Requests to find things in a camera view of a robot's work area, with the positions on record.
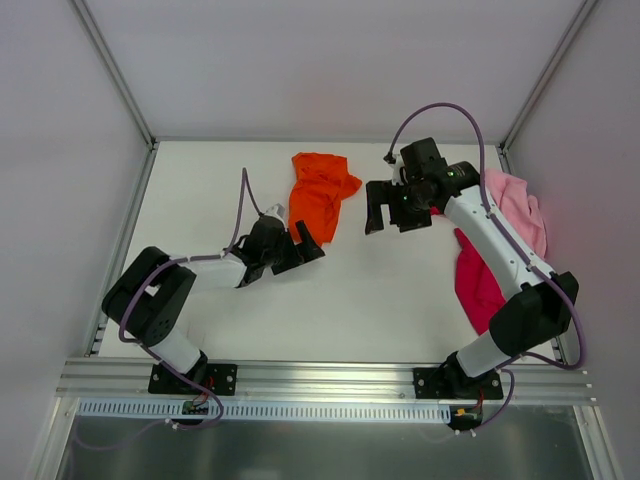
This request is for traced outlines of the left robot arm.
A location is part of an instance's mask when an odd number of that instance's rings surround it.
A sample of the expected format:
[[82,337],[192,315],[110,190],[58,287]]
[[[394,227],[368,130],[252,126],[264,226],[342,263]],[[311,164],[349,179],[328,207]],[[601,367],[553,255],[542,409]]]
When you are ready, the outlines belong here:
[[172,257],[149,246],[106,293],[102,312],[133,343],[156,360],[148,391],[158,395],[232,396],[237,367],[215,364],[177,328],[188,297],[199,288],[237,289],[324,257],[304,222],[288,229],[264,214],[246,235],[234,235],[220,254]]

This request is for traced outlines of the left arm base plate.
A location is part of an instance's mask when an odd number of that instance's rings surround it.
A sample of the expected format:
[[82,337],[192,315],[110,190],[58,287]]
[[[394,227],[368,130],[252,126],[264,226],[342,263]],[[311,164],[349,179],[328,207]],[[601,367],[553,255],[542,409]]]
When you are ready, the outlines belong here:
[[[185,377],[202,387],[208,388],[217,396],[234,396],[236,391],[235,364],[207,363],[194,375]],[[154,365],[149,378],[147,391],[156,395],[198,395],[202,391],[176,377],[166,367]]]

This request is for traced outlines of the orange t shirt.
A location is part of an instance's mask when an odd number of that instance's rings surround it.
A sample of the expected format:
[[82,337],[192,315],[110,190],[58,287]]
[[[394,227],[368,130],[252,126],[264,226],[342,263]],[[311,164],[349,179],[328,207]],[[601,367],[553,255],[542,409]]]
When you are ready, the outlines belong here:
[[296,223],[303,221],[322,246],[333,241],[342,202],[358,192],[362,181],[348,169],[346,157],[300,152],[292,158],[296,181],[289,196],[289,228],[300,241]]

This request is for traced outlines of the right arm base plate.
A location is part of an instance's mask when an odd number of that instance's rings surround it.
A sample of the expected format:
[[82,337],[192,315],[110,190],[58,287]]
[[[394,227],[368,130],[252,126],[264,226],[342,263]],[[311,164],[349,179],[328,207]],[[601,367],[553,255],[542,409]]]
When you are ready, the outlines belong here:
[[502,383],[495,371],[477,378],[467,377],[447,366],[416,367],[412,370],[414,393],[417,399],[429,400],[501,400]]

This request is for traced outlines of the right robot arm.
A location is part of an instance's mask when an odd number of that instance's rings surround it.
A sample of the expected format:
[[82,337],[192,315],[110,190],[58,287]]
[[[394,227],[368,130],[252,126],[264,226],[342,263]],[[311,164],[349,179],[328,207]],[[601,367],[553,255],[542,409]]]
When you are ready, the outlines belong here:
[[366,185],[365,232],[383,230],[383,207],[402,232],[430,226],[436,208],[471,242],[505,299],[488,330],[450,354],[424,382],[438,398],[471,399],[497,368],[567,331],[578,282],[528,247],[490,200],[480,171],[466,161],[448,164],[433,139],[384,160],[393,174]]

